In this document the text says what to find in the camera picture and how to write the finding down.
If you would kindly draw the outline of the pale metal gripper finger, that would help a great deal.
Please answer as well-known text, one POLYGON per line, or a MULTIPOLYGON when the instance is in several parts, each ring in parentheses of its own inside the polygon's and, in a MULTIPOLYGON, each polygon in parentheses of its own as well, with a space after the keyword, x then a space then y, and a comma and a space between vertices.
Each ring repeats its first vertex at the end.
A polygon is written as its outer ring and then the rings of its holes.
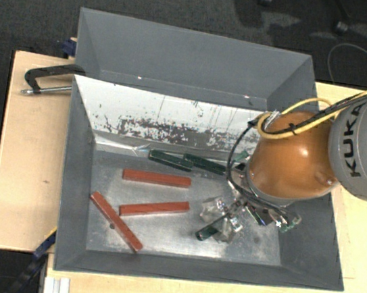
POLYGON ((222 197, 213 197, 202 202, 202 211, 200 218, 203 221, 215 222, 221 221, 228 213, 228 204, 222 197))
POLYGON ((238 216, 224 216, 217 225, 217 233, 214 234, 216 242, 231 243, 234 237, 241 232, 243 224, 238 216))

